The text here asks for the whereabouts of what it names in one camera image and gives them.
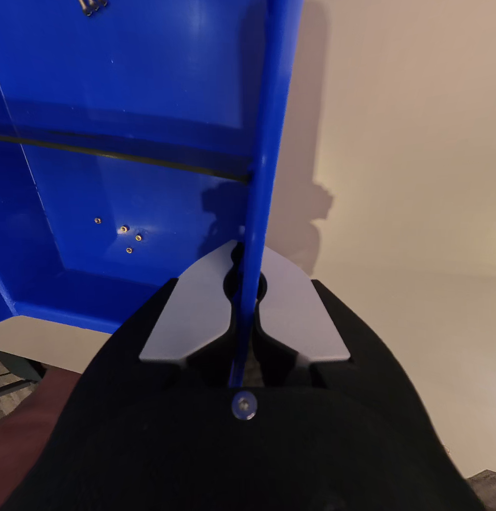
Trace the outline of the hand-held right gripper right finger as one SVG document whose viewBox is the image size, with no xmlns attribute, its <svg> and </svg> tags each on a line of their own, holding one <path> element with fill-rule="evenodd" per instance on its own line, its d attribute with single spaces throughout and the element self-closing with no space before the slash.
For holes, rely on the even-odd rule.
<svg viewBox="0 0 496 511">
<path fill-rule="evenodd" d="M 255 325 L 276 358 L 283 357 L 291 368 L 350 359 L 315 286 L 300 267 L 265 247 L 261 276 L 264 286 Z"/>
</svg>

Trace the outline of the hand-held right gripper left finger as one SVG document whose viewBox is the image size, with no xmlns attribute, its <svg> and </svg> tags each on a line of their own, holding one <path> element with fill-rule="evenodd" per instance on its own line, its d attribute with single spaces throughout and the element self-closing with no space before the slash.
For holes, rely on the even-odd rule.
<svg viewBox="0 0 496 511">
<path fill-rule="evenodd" d="M 198 259 L 177 279 L 139 359 L 184 366 L 187 358 L 210 346 L 232 326 L 235 312 L 225 291 L 234 267 L 230 240 Z"/>
</svg>

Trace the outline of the blue plastic parts bin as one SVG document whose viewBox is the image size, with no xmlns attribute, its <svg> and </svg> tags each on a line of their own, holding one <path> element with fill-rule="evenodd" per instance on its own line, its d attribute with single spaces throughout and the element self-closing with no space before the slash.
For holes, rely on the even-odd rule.
<svg viewBox="0 0 496 511">
<path fill-rule="evenodd" d="M 241 384 L 302 4 L 0 1 L 0 322 L 112 334 L 236 240 Z"/>
</svg>

